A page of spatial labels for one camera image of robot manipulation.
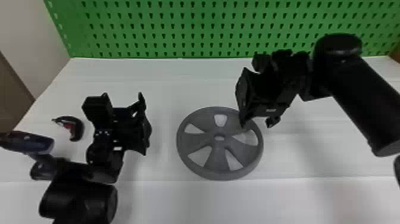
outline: gray wheel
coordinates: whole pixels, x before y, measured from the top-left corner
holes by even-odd
[[[224,115],[226,122],[217,125],[215,115]],[[187,133],[188,125],[197,127],[202,133]],[[252,130],[257,145],[249,145],[233,136]],[[241,178],[251,172],[263,154],[263,136],[257,125],[250,120],[243,129],[239,124],[239,112],[227,107],[207,107],[188,115],[180,124],[176,135],[177,149],[184,164],[203,178],[228,181]],[[211,152],[203,166],[194,162],[189,155],[204,147]],[[242,165],[240,169],[229,167],[226,151]]]

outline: white wall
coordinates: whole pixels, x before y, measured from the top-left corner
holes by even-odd
[[[69,60],[43,0],[0,0],[0,51],[35,98]]]

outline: white table surface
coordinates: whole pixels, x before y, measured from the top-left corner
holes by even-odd
[[[400,91],[399,64],[388,57],[365,60]],[[108,92],[113,106],[125,107],[143,92],[151,146],[146,157],[129,152],[124,158],[113,224],[398,224],[394,157],[375,157],[331,98],[302,102],[297,97],[272,129],[255,119],[264,154],[240,180],[208,181],[185,167],[175,143],[180,122],[202,107],[237,108],[235,84],[250,66],[250,59],[71,59],[16,129],[54,138],[54,156],[84,162],[93,134],[81,110],[84,99]],[[81,141],[70,142],[68,131],[50,121],[62,115],[84,121]],[[49,182],[30,180],[33,161],[4,150],[0,158],[0,223],[51,223],[38,215]]]

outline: wheel center hole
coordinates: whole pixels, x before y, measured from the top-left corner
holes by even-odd
[[[222,135],[216,135],[216,136],[214,136],[214,139],[217,141],[223,141],[223,140],[225,140],[225,137]]]

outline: green pegboard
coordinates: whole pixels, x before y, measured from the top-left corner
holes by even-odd
[[[310,51],[326,33],[354,33],[364,56],[400,41],[398,0],[45,0],[71,57],[251,57]]]

